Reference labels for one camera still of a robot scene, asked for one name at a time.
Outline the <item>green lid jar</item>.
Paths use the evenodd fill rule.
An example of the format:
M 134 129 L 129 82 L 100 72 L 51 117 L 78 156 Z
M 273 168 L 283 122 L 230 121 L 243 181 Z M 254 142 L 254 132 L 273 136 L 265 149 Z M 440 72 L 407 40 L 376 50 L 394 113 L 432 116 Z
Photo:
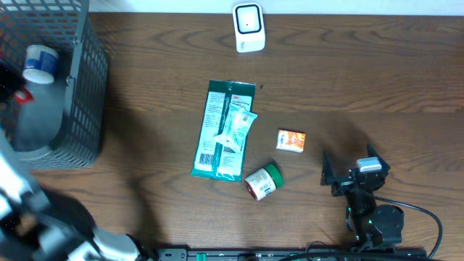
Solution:
M 244 183 L 252 197 L 260 201 L 281 188 L 284 180 L 278 168 L 273 163 L 269 163 L 249 175 Z

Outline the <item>small orange box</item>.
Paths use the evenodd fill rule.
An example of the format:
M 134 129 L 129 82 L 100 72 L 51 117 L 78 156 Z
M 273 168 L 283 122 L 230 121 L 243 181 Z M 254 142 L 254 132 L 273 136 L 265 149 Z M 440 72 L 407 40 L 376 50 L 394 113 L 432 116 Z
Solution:
M 301 153 L 305 147 L 305 133 L 291 130 L 279 130 L 276 149 Z

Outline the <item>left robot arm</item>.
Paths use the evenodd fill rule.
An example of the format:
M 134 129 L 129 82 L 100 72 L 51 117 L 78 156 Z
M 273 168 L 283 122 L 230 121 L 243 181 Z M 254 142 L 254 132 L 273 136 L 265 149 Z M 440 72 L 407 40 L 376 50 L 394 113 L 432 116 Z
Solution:
M 158 260 L 129 235 L 101 229 L 77 200 L 42 188 L 1 130 L 1 256 L 9 260 Z

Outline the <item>blue white yogurt cup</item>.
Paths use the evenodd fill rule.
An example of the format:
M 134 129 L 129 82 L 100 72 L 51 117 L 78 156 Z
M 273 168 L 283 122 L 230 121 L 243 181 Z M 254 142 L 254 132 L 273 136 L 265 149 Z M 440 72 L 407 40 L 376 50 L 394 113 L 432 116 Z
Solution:
M 47 46 L 30 45 L 26 49 L 26 57 L 22 76 L 37 84 L 51 84 L 57 71 L 59 54 Z

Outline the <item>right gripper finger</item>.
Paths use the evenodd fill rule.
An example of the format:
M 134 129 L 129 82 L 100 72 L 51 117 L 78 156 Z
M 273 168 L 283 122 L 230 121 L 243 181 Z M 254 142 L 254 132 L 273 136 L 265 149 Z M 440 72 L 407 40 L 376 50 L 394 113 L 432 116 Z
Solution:
M 372 144 L 367 144 L 367 152 L 369 157 L 377 158 L 383 171 L 390 171 L 390 165 L 378 154 L 378 152 L 374 149 Z
M 322 186 L 331 186 L 334 182 L 334 172 L 331 167 L 330 158 L 327 151 L 323 152 L 323 168 L 320 178 L 320 184 Z

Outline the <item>white teal wipes packet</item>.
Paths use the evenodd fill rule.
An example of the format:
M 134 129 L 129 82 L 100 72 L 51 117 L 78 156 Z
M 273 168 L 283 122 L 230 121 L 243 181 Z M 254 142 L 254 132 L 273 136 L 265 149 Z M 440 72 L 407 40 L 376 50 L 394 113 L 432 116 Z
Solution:
M 213 140 L 235 153 L 243 151 L 247 135 L 257 115 L 236 104 L 229 104 L 223 131 Z

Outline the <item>red coffee stick sachet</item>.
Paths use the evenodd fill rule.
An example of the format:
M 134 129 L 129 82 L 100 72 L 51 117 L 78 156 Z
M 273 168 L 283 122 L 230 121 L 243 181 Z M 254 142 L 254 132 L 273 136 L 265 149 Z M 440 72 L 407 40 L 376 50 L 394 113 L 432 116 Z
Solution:
M 19 105 L 25 105 L 33 102 L 34 97 L 26 88 L 20 88 L 17 91 L 15 91 L 14 100 Z

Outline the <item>green white glove package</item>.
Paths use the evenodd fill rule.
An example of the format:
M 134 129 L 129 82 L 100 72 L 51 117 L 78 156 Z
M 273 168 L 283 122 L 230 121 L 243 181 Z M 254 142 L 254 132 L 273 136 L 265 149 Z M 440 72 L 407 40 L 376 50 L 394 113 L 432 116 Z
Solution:
M 240 182 L 245 158 L 218 143 L 214 137 L 223 132 L 230 104 L 251 111 L 256 85 L 253 83 L 211 80 L 204 106 L 202 126 L 197 142 L 191 175 L 225 182 Z

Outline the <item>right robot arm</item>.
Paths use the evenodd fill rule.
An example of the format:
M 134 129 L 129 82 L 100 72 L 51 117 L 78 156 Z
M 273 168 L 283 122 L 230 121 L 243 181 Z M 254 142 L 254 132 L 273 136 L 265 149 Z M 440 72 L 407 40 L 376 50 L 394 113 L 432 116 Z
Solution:
M 332 196 L 347 199 L 346 223 L 357 236 L 356 252 L 392 249 L 402 242 L 404 212 L 391 204 L 378 205 L 373 192 L 386 181 L 390 166 L 372 145 L 367 145 L 368 156 L 358 159 L 356 167 L 346 176 L 337 176 L 331 167 L 328 153 L 323 153 L 322 186 L 331 187 Z

